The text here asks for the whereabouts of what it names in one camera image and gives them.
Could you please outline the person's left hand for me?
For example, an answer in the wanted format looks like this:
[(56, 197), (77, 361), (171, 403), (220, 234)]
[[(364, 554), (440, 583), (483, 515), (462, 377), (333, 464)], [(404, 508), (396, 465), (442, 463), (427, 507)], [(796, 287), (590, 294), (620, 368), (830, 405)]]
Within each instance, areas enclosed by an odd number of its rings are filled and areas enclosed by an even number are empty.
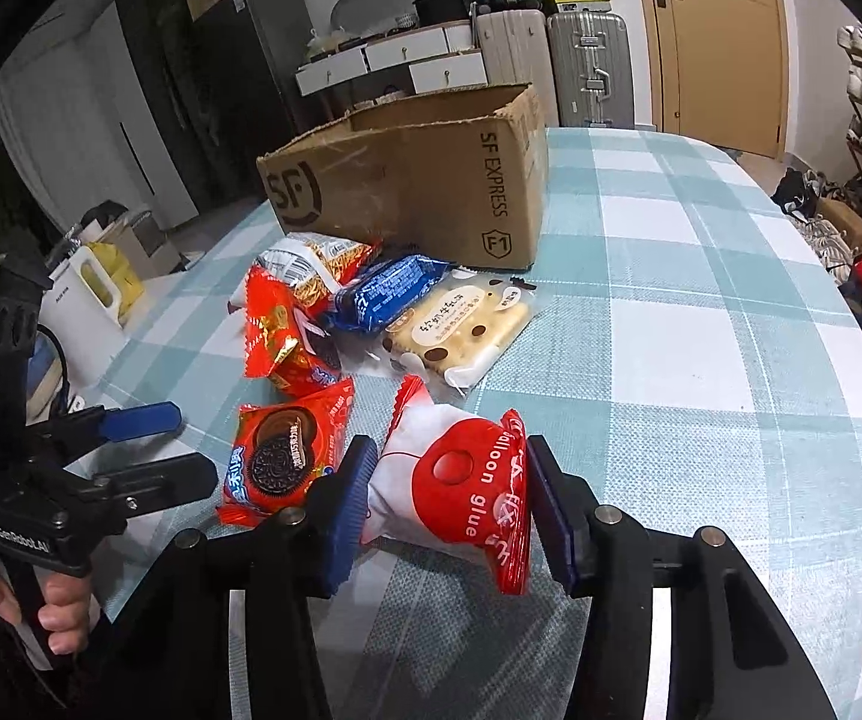
[[(49, 633), (53, 655), (76, 655), (89, 642), (92, 631), (92, 578), (52, 572), (44, 580), (44, 605), (37, 612), (40, 626)], [(22, 621), (13, 590), (0, 575), (0, 617), (11, 626)]]

